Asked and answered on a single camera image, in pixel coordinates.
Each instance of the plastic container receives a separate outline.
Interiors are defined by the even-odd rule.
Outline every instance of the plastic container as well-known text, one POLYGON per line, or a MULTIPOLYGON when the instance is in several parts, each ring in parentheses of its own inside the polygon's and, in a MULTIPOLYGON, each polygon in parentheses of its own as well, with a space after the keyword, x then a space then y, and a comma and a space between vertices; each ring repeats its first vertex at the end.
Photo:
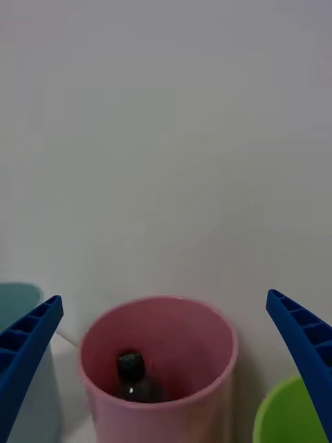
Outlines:
MULTIPOLYGON (((0 332, 42 300, 42 292, 31 284, 0 284, 0 332)), ((60 424, 59 396, 48 346, 21 405, 8 443, 56 443, 60 439, 60 424)))
POLYGON ((270 391, 255 418, 253 443, 328 443, 300 377, 270 391))
POLYGON ((79 352, 98 442, 230 442, 237 352, 233 328, 201 302, 161 296, 107 312, 79 352), (116 357, 128 348, 144 356, 170 401, 141 404, 113 396, 116 357))

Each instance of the bottle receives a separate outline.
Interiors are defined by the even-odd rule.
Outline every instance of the bottle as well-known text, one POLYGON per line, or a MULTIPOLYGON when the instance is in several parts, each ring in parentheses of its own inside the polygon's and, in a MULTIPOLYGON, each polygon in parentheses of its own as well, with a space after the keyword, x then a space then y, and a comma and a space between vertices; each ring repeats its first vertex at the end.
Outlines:
POLYGON ((147 375, 142 354, 123 352, 118 356, 119 384, 116 396, 137 403, 159 403, 163 392, 157 381, 147 375))

